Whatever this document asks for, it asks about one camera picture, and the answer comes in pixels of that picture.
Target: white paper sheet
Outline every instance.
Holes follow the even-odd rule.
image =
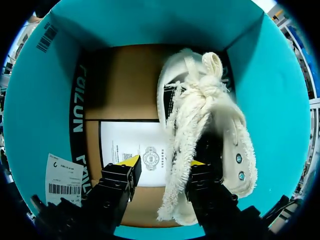
[[[167,138],[158,122],[101,122],[103,165],[141,156],[139,187],[164,187]]]

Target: barcode sticker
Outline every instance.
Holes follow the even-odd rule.
[[[46,53],[48,48],[50,47],[50,44],[57,35],[58,30],[53,25],[50,25],[50,23],[47,23],[44,28],[46,28],[46,31],[41,37],[36,48]]]
[[[79,186],[63,186],[49,183],[50,194],[81,194],[81,187]]]
[[[84,166],[49,154],[45,173],[46,203],[58,205],[61,198],[81,207]]]

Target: fuzzy white fabric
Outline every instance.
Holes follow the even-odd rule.
[[[257,181],[257,169],[245,116],[231,100],[221,80],[221,60],[213,52],[204,54],[202,64],[207,73],[203,75],[197,69],[191,50],[185,49],[181,54],[184,55],[188,76],[184,82],[171,84],[176,91],[172,113],[166,122],[170,148],[166,156],[163,203],[157,219],[175,219],[180,225],[193,225],[198,221],[192,204],[187,202],[185,187],[191,161],[196,155],[196,144],[204,131],[215,128],[223,135],[223,184],[233,194],[241,198],[252,193]],[[237,153],[243,156],[243,164],[236,163]],[[245,173],[245,180],[239,180],[239,171]]]

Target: rope knot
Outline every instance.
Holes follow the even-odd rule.
[[[198,84],[198,89],[205,98],[216,97],[220,87],[221,82],[213,75],[203,76]]]

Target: metal rivet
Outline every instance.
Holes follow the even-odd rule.
[[[239,172],[239,179],[241,181],[245,180],[245,177],[246,177],[246,175],[245,175],[245,173],[243,171]]]
[[[235,157],[235,160],[238,164],[240,164],[242,162],[242,156],[238,153]]]

